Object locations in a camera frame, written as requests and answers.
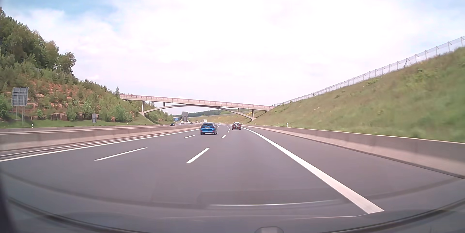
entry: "car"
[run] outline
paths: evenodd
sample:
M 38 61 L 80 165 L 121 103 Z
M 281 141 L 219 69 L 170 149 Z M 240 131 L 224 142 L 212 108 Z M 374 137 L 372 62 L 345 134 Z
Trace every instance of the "car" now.
M 232 129 L 233 130 L 240 130 L 241 126 L 242 126 L 241 123 L 235 122 L 235 123 L 232 124 Z
M 201 126 L 201 135 L 204 134 L 218 134 L 218 125 L 215 125 L 213 122 L 204 122 Z

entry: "sign post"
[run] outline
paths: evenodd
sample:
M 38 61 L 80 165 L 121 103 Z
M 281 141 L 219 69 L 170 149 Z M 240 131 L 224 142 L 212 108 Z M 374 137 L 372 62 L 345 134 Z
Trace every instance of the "sign post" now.
M 97 114 L 92 113 L 92 123 L 97 123 Z
M 187 118 L 189 117 L 189 112 L 183 111 L 182 112 L 182 121 L 187 125 Z
M 11 105 L 16 106 L 16 120 L 18 119 L 18 106 L 23 107 L 23 113 L 21 114 L 21 127 L 23 126 L 24 120 L 24 106 L 27 105 L 27 93 L 29 87 L 14 87 L 11 92 Z

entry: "guardrail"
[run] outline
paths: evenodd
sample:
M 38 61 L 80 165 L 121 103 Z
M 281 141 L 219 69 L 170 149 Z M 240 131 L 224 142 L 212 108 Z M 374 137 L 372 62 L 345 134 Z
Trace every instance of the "guardrail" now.
M 35 147 L 49 147 L 72 143 L 99 140 L 121 139 L 135 136 L 160 134 L 166 132 L 198 129 L 197 125 L 188 126 L 112 126 L 112 127 L 72 127 L 72 128 L 27 128 L 0 132 L 0 151 Z
M 465 143 L 276 126 L 242 127 L 293 135 L 465 178 Z

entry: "asphalt road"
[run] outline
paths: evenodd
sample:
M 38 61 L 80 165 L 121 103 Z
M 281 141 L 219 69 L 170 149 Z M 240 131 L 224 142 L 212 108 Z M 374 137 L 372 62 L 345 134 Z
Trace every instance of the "asphalt road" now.
M 143 222 L 128 225 L 124 218 L 363 217 L 432 210 L 465 198 L 463 179 L 228 125 L 219 126 L 218 135 L 194 130 L 3 157 L 0 168 L 7 196 L 22 205 L 68 217 L 118 214 L 123 218 L 79 219 L 145 232 L 151 230 Z M 35 216 L 14 205 L 10 209 L 19 227 Z

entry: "blue sky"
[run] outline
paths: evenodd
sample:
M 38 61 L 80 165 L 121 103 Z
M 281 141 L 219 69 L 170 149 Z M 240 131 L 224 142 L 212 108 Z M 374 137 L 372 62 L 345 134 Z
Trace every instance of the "blue sky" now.
M 55 40 L 61 52 L 72 51 L 81 79 L 140 95 L 270 105 L 465 35 L 464 2 L 0 0 L 0 5 Z M 184 77 L 174 78 L 173 71 Z M 194 79 L 201 76 L 217 81 L 199 89 Z M 244 83 L 230 85 L 231 78 Z

